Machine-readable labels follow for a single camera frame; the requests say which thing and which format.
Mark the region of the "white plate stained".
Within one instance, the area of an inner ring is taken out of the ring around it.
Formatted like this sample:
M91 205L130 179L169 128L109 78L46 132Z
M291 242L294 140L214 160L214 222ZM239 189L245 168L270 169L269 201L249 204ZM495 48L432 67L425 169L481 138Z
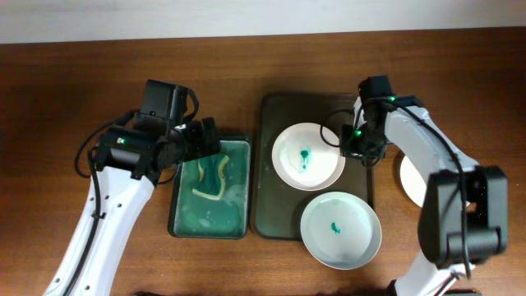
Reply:
M335 183L344 171L345 158L324 139L338 137L318 123L297 123L284 129L271 152L272 165L289 186L318 191Z
M422 207L426 195L427 185L407 156L402 158L399 168L399 178L407 197L414 204Z
M382 240L375 211L346 192L327 192L310 201L302 213L300 232L309 253L336 270L365 266Z

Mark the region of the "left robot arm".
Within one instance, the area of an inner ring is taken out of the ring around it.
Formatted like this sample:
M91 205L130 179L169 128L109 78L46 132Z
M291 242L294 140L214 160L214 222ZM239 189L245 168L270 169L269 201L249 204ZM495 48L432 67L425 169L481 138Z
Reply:
M185 86L148 80L139 109L83 142L90 180L84 209L47 295L108 295L136 220L161 174L219 152L213 118L196 119L200 104Z

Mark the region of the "white plate top stained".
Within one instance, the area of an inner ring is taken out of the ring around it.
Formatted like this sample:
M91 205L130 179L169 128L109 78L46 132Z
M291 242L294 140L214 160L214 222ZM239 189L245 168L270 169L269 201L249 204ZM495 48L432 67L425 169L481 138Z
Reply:
M289 186L318 191L335 183L344 171L345 158L324 139L338 137L318 123L297 123L284 129L271 152L272 165Z

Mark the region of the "white plate bottom stained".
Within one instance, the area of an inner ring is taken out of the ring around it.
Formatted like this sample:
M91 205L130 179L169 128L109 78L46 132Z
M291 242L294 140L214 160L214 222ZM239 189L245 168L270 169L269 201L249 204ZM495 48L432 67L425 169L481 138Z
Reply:
M327 192L310 201L302 213L300 232L309 253L336 270L365 266L382 240L375 211L346 192Z

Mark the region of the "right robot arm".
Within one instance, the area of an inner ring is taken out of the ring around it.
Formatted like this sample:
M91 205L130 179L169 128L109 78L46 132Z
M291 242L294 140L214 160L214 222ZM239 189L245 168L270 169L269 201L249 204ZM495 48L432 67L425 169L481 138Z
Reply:
M342 156L374 166L394 144L426 184L418 221L420 252L386 294L443 295L508 245L508 180L457 148L415 95L397 95L387 76L358 85L353 123L342 128Z

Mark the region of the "green yellow sponge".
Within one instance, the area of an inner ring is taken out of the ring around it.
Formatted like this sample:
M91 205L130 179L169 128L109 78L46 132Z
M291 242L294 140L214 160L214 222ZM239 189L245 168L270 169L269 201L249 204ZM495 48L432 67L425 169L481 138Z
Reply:
M229 157L224 154L215 154L198 159L199 182L192 189L192 193L218 201L226 190L224 167L229 162Z

